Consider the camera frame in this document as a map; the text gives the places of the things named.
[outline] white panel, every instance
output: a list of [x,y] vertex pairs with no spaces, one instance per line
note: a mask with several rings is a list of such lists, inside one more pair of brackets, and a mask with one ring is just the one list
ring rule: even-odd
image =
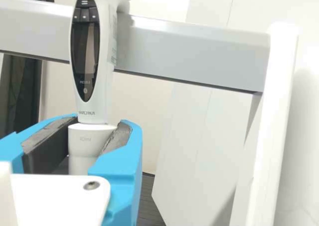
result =
[[194,226],[229,225],[252,95],[212,89],[192,191]]
[[167,226],[229,222],[251,99],[175,86],[152,194]]
[[251,154],[253,150],[244,153],[231,226],[274,223],[298,32],[293,25],[276,23],[271,26],[270,33],[271,48],[257,144],[255,141],[245,144],[247,149],[256,147],[256,154]]
[[[100,226],[103,221],[111,185],[102,177],[11,174],[10,178],[19,226]],[[86,190],[89,182],[98,187]]]
[[210,88],[180,83],[172,92],[152,192],[167,226],[192,225],[195,162],[210,95]]
[[186,21],[195,24],[226,27],[232,0],[190,0]]
[[264,32],[276,20],[300,29],[276,226],[319,224],[319,1],[234,0],[229,27]]
[[11,163],[0,162],[0,225],[18,226],[11,187],[11,173]]

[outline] white cylinder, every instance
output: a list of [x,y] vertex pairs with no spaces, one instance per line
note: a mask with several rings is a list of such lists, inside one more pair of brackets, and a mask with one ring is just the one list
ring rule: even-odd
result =
[[69,174],[87,175],[108,138],[113,125],[77,123],[68,127]]
[[10,174],[11,163],[0,162],[0,225],[17,226]]

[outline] gray panel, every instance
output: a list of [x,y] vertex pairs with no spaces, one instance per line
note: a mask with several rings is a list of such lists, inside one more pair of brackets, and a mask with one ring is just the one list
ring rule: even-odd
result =
[[246,91],[264,89],[270,39],[118,14],[117,70]]

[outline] white wall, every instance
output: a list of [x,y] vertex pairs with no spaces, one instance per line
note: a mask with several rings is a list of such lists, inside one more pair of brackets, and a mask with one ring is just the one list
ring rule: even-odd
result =
[[[185,21],[189,0],[131,0],[131,14]],[[72,5],[73,0],[55,0]],[[40,120],[76,111],[69,65],[48,62],[42,76]],[[144,133],[143,171],[155,173],[166,106],[174,83],[115,73],[111,123],[128,119]]]

